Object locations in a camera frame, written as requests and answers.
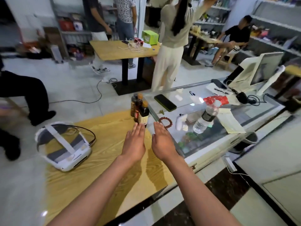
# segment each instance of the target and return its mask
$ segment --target man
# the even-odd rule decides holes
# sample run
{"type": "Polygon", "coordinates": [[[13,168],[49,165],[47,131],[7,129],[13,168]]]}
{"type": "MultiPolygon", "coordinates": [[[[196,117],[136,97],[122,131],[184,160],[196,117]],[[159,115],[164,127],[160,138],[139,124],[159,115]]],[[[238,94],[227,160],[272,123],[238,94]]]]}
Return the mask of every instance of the man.
{"type": "Polygon", "coordinates": [[[250,39],[251,31],[249,29],[249,25],[251,21],[252,17],[247,15],[240,20],[238,25],[233,26],[232,28],[229,28],[227,31],[223,32],[218,39],[220,40],[224,35],[230,35],[229,42],[217,44],[219,49],[216,52],[211,64],[205,66],[213,67],[225,49],[227,49],[228,53],[238,53],[242,47],[245,47],[250,39]]]}
{"type": "MultiPolygon", "coordinates": [[[[41,80],[37,78],[20,76],[2,70],[4,67],[0,57],[0,97],[25,96],[28,105],[28,118],[33,126],[51,119],[55,111],[48,111],[49,103],[47,91],[41,80]]],[[[0,108],[0,116],[6,116],[8,110],[0,108]]],[[[16,160],[21,153],[19,138],[0,129],[0,147],[5,150],[8,160],[16,160]]]]}
{"type": "MultiPolygon", "coordinates": [[[[136,33],[137,11],[136,0],[114,0],[117,8],[117,32],[119,40],[134,40],[136,33]]],[[[129,69],[135,68],[133,59],[129,59],[129,69]]]]}
{"type": "MultiPolygon", "coordinates": [[[[179,156],[165,127],[155,122],[154,130],[152,150],[175,178],[195,225],[241,226],[179,156]]],[[[144,137],[145,126],[136,123],[126,134],[121,155],[47,226],[96,225],[122,177],[145,154],[144,137]]]]}
{"type": "MultiPolygon", "coordinates": [[[[93,40],[107,41],[107,34],[112,34],[111,28],[103,19],[103,10],[98,0],[82,0],[84,5],[85,16],[89,30],[92,32],[93,40]]],[[[95,53],[95,58],[89,63],[90,67],[96,74],[110,71],[103,67],[104,61],[95,53]]]]}

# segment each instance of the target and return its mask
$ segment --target black shirt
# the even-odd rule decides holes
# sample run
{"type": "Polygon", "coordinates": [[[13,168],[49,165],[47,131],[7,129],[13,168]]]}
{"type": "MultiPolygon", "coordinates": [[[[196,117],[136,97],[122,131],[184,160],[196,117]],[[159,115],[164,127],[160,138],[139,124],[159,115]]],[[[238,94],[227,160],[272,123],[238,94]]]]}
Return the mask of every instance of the black shirt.
{"type": "Polygon", "coordinates": [[[247,43],[250,39],[251,31],[248,27],[244,27],[242,30],[240,30],[236,25],[225,31],[225,34],[230,35],[229,41],[235,41],[236,43],[247,43]]]}
{"type": "Polygon", "coordinates": [[[91,32],[105,32],[105,28],[98,23],[98,21],[93,17],[91,13],[92,8],[96,8],[99,15],[103,19],[103,11],[101,4],[98,3],[98,0],[82,0],[85,10],[85,16],[87,19],[88,27],[91,32]]]}

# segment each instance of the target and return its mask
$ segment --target white pants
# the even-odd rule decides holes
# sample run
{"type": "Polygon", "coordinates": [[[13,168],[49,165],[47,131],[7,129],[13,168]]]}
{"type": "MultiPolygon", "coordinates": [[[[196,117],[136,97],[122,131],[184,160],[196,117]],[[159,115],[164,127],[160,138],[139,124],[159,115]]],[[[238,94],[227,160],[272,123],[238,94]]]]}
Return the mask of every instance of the white pants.
{"type": "Polygon", "coordinates": [[[163,90],[171,88],[181,64],[183,51],[184,47],[169,48],[161,45],[155,70],[153,72],[153,82],[151,86],[152,92],[159,90],[162,77],[166,70],[167,76],[163,90]]]}
{"type": "MultiPolygon", "coordinates": [[[[106,32],[92,32],[92,40],[99,40],[99,41],[107,41],[107,35],[106,32]]],[[[101,60],[96,52],[94,52],[95,58],[92,62],[92,65],[95,67],[95,69],[101,69],[103,68],[104,61],[101,60]]]]}

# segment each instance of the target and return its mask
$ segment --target clear plastic bottle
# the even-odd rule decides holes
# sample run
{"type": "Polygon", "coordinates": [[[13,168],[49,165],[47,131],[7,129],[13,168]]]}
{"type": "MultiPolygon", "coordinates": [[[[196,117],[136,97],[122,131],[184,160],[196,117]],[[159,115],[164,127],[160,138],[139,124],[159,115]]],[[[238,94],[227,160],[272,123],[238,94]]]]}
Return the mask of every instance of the clear plastic bottle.
{"type": "Polygon", "coordinates": [[[219,113],[219,107],[221,106],[221,102],[216,100],[213,104],[208,105],[203,115],[196,121],[193,126],[193,131],[195,133],[201,134],[203,133],[208,125],[214,120],[214,118],[219,113]]]}

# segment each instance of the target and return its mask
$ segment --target small box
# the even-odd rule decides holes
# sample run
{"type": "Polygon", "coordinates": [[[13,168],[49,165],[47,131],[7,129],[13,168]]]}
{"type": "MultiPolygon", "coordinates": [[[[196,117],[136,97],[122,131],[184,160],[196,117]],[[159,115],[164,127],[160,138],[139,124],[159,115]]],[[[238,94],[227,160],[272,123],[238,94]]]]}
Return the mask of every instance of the small box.
{"type": "Polygon", "coordinates": [[[158,43],[159,35],[151,30],[142,31],[142,39],[145,43],[156,45],[158,43]]]}

